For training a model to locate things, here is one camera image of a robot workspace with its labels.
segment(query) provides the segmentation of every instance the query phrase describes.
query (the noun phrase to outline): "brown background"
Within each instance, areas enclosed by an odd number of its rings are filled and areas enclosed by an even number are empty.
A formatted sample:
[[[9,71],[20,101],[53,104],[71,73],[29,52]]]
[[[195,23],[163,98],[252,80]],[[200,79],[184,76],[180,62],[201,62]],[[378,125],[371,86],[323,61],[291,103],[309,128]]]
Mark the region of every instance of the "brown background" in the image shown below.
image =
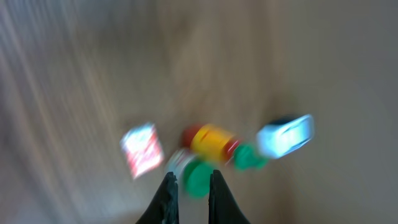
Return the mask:
[[[396,223],[392,1],[0,1],[0,223],[134,223],[164,176],[119,148],[152,121],[252,141],[284,113],[316,138],[261,171],[221,167],[252,223]],[[180,193],[181,223],[207,202]]]

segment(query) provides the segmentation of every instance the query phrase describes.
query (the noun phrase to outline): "small packet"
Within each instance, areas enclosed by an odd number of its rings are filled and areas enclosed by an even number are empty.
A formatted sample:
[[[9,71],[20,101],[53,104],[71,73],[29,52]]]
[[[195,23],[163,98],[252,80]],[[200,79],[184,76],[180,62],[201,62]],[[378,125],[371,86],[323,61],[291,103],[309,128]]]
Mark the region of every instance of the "small packet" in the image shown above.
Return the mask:
[[[164,159],[155,125],[147,123],[127,132],[120,146],[126,154],[133,179],[155,169]]]

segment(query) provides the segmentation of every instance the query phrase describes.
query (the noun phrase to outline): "pink package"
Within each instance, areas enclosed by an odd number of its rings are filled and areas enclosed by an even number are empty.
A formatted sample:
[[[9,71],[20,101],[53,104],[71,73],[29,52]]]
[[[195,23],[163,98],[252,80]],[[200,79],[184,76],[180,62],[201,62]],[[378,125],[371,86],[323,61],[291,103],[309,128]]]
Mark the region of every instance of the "pink package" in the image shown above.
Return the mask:
[[[164,159],[155,126],[150,123],[132,128],[123,136],[120,146],[134,179],[155,169]]]

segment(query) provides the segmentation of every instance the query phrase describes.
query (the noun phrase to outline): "green cap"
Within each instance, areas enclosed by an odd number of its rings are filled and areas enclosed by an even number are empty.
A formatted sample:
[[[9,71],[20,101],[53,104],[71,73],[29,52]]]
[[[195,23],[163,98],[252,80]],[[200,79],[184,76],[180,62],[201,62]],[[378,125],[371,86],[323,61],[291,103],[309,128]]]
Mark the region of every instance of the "green cap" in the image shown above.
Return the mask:
[[[185,190],[192,197],[206,196],[210,191],[210,175],[214,167],[206,162],[194,160],[189,163],[183,173]]]
[[[234,151],[235,167],[245,170],[251,167],[260,169],[267,164],[268,159],[257,155],[255,148],[249,144],[240,144]]]

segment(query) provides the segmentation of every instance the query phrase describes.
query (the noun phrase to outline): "wooden surface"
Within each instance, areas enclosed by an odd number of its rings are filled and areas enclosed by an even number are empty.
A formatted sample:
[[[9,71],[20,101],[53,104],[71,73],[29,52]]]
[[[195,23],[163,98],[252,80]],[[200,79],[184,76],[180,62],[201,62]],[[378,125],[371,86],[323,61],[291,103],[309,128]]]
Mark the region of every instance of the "wooden surface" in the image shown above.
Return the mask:
[[[129,128],[155,123],[169,157],[189,124],[215,123],[253,140],[277,113],[262,1],[13,0],[0,7],[0,165],[11,170],[1,180],[10,195],[0,201],[9,208],[5,223],[24,223],[23,209],[31,223],[133,223],[164,170],[131,179],[119,148]],[[253,223],[267,214],[271,191],[263,187],[277,176],[273,169],[225,171]],[[180,198],[182,221],[206,221],[205,200]]]

